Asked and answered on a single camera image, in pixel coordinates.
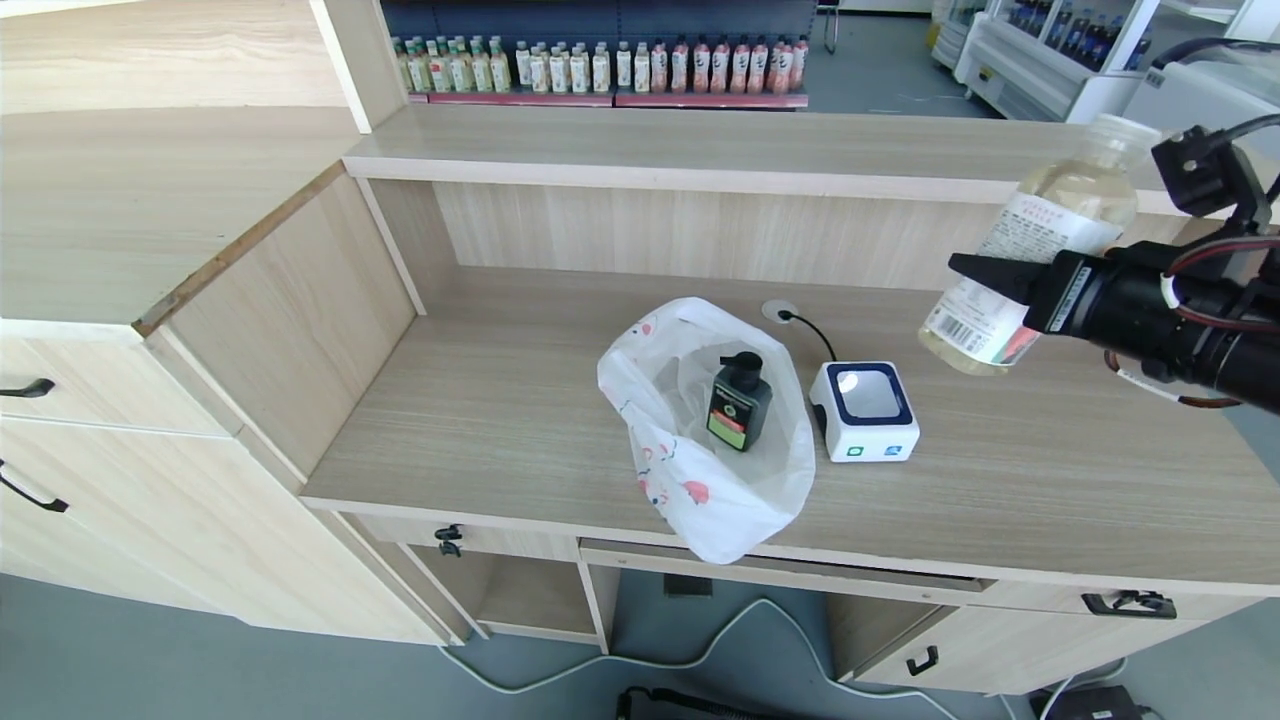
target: white plastic bag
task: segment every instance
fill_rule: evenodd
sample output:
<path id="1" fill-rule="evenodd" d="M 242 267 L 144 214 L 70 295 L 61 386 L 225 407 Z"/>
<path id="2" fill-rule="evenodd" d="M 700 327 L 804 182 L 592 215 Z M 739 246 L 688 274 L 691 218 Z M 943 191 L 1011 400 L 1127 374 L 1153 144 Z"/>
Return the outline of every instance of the white plastic bag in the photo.
<path id="1" fill-rule="evenodd" d="M 773 400 L 739 452 L 707 429 L 721 356 L 750 350 Z M 649 502 L 708 562 L 739 560 L 785 528 L 813 487 L 809 414 L 787 348 L 700 297 L 658 307 L 609 346 L 600 391 L 626 420 Z"/>

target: glass door refrigerator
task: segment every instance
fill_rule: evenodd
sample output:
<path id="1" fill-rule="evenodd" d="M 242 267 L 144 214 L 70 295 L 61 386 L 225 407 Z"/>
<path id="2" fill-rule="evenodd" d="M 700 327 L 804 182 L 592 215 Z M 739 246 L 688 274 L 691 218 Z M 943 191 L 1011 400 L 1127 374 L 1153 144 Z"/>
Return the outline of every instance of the glass door refrigerator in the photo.
<path id="1" fill-rule="evenodd" d="M 1120 114 L 1152 58 L 1190 38 L 1267 40 L 1280 0 L 992 0 L 960 78 L 1007 118 Z"/>
<path id="2" fill-rule="evenodd" d="M 950 70 L 956 69 L 974 18 L 987 8 L 987 3 L 988 0 L 951 0 L 946 20 L 942 22 L 942 28 L 938 31 L 938 40 L 933 44 L 934 60 Z"/>

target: barcode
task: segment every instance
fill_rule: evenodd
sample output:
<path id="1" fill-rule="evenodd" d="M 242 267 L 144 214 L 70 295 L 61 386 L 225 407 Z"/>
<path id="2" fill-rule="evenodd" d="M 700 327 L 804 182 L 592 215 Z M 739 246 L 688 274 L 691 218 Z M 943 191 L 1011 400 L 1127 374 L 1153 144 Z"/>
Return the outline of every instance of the barcode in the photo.
<path id="1" fill-rule="evenodd" d="M 965 352 L 975 352 L 987 345 L 987 336 L 952 318 L 943 315 L 938 323 L 938 332 L 963 347 Z"/>

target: power adapter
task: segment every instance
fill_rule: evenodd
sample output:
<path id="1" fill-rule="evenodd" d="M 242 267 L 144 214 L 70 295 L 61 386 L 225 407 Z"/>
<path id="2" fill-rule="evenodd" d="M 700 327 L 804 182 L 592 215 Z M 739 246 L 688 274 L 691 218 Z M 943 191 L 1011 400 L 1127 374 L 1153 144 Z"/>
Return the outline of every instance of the power adapter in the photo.
<path id="1" fill-rule="evenodd" d="M 1050 694 L 1030 698 L 1039 717 Z M 1069 691 L 1059 696 L 1046 720 L 1142 720 L 1142 711 L 1123 685 Z"/>

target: counter top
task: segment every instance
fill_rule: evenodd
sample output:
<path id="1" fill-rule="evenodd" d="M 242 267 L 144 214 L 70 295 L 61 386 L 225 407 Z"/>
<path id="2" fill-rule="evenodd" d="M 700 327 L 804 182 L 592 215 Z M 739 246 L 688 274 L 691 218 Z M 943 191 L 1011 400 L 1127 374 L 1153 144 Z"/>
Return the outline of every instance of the counter top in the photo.
<path id="1" fill-rule="evenodd" d="M 343 161 L 381 179 L 1002 204 L 1083 132 L 969 118 L 411 105 Z M 1149 159 L 1132 177 L 1139 211 L 1179 214 Z"/>
<path id="2" fill-rule="evenodd" d="M 360 137 L 346 108 L 8 115 L 0 313 L 129 324 Z"/>
<path id="3" fill-rule="evenodd" d="M 785 342 L 808 388 L 822 345 L 759 310 L 791 300 L 842 357 L 896 363 L 919 416 L 906 462 L 819 455 L 804 511 L 756 553 L 1280 594 L 1280 486 L 1220 413 L 1143 392 L 1101 350 L 1066 338 L 1042 340 L 1004 378 L 956 373 L 915 340 L 929 291 L 463 268 L 352 413 L 306 502 L 680 544 L 635 484 L 595 364 L 645 313 L 686 295 Z"/>

